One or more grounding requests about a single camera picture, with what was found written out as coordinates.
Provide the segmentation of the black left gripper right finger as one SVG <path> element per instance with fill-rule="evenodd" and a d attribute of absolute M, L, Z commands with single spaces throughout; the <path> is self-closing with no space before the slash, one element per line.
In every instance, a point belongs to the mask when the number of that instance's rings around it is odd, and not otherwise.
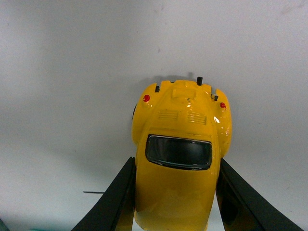
<path fill-rule="evenodd" d="M 300 231 L 299 226 L 272 206 L 224 159 L 216 196 L 226 231 Z"/>

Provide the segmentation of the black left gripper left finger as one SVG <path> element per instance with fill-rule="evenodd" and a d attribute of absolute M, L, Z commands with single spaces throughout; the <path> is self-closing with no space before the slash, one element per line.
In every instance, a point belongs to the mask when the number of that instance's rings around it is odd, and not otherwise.
<path fill-rule="evenodd" d="M 135 207 L 136 167 L 130 157 L 94 207 L 74 231 L 131 231 Z"/>

